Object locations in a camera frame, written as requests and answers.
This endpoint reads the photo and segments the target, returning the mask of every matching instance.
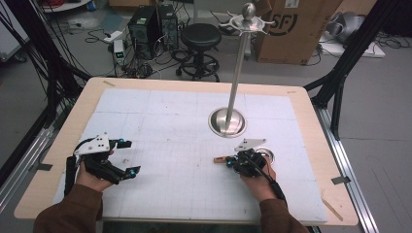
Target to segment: black box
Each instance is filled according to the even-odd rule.
[[[179,48],[178,18],[173,6],[170,4],[160,5],[157,7],[157,11],[161,34],[164,36],[162,39],[164,50],[177,50]]]
[[[139,6],[127,27],[137,57],[148,60],[155,58],[154,46],[160,38],[156,7]]]

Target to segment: cardboard box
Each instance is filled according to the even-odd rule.
[[[140,5],[155,6],[156,0],[109,0],[111,7],[138,7]]]
[[[376,0],[343,0],[336,12],[354,12],[358,15],[367,16],[375,3]]]
[[[307,64],[342,0],[260,0],[257,14],[274,21],[258,33],[257,62]]]

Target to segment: robotic hand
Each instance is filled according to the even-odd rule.
[[[235,148],[237,154],[233,156],[227,156],[224,158],[226,166],[228,168],[233,168],[234,172],[245,176],[245,177],[258,177],[264,176],[268,181],[275,195],[286,202],[285,194],[282,188],[269,174],[263,171],[263,168],[267,165],[264,156],[269,156],[271,160],[274,160],[273,152],[267,149],[254,150],[257,147],[265,143],[265,139],[244,139],[243,142]]]
[[[117,149],[130,148],[131,142],[123,139],[109,140],[107,134],[80,142],[76,146],[73,156],[68,157],[66,161],[64,195],[67,195],[71,190],[77,169],[82,161],[85,163],[86,171],[110,183],[119,184],[121,181],[135,178],[140,171],[140,166],[129,167],[123,171],[113,166],[109,161],[110,151],[114,147]]]

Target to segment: chair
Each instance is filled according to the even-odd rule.
[[[205,51],[217,46],[222,35],[218,28],[211,24],[195,23],[182,31],[182,43],[189,48],[189,56],[182,62],[176,70],[176,75],[181,76],[182,71],[192,76],[192,80],[202,79],[203,77],[215,76],[218,83],[219,76],[216,72],[219,69],[219,61]]]

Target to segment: wooden table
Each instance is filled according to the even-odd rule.
[[[66,157],[79,143],[87,122],[106,88],[136,88],[195,92],[229,93],[230,83],[202,83],[94,78],[88,81],[79,100],[66,119],[44,159],[50,171],[38,171],[17,205],[17,218],[35,218],[52,204]],[[239,84],[239,93],[288,96],[298,121],[313,172],[319,184],[328,221],[324,225],[356,225],[358,216],[344,183],[333,184],[340,177],[326,137],[306,90],[300,86]]]

